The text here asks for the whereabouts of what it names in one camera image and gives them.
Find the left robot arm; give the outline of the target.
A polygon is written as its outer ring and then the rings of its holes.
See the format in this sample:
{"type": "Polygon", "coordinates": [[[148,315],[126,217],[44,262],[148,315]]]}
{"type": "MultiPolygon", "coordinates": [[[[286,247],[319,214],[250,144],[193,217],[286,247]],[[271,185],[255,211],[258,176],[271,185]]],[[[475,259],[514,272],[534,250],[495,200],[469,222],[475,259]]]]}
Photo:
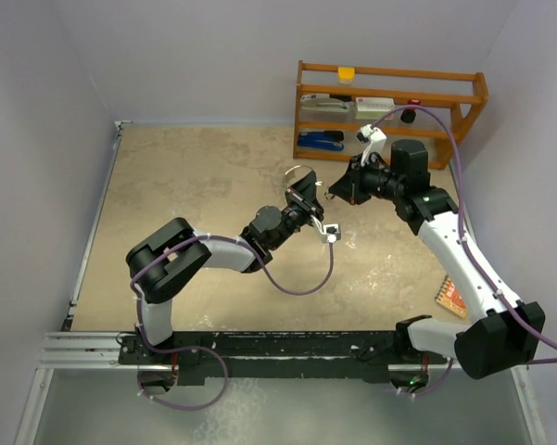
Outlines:
{"type": "Polygon", "coordinates": [[[324,224],[324,209],[317,198],[320,182],[314,169],[296,166],[284,175],[285,207],[264,206],[240,235],[213,235],[195,229],[186,219],[175,218],[135,246],[126,256],[135,293],[140,353],[152,363],[169,359],[172,351],[172,300],[202,269],[226,269],[238,273],[262,270],[282,292],[306,296],[307,291],[279,285],[267,265],[272,253],[308,225],[321,241],[333,245],[340,237],[337,224],[324,224]]]}

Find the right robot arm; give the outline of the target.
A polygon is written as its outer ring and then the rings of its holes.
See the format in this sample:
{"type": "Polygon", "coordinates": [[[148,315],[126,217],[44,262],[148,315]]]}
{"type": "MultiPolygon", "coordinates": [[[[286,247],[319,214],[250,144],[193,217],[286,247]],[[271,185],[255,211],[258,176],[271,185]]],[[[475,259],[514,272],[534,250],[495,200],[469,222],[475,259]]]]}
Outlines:
{"type": "Polygon", "coordinates": [[[416,362],[434,352],[458,361],[473,379],[532,361],[538,348],[536,335],[546,320],[544,311],[536,302],[523,302],[503,284],[464,228],[451,195],[430,183],[424,145],[398,140],[390,161],[381,157],[383,145],[369,141],[328,191],[351,205],[373,197],[392,202],[459,290],[470,320],[462,325],[421,315],[399,322],[395,355],[403,362],[416,362]]]}

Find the silver keyring with clips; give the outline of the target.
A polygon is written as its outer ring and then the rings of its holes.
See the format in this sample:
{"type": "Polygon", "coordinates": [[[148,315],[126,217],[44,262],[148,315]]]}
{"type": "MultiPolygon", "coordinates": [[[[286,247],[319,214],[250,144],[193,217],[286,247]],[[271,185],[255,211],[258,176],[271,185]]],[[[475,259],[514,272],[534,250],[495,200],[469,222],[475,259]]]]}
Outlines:
{"type": "Polygon", "coordinates": [[[309,165],[295,165],[283,174],[283,189],[307,190],[314,193],[324,188],[324,181],[318,173],[309,165]]]}

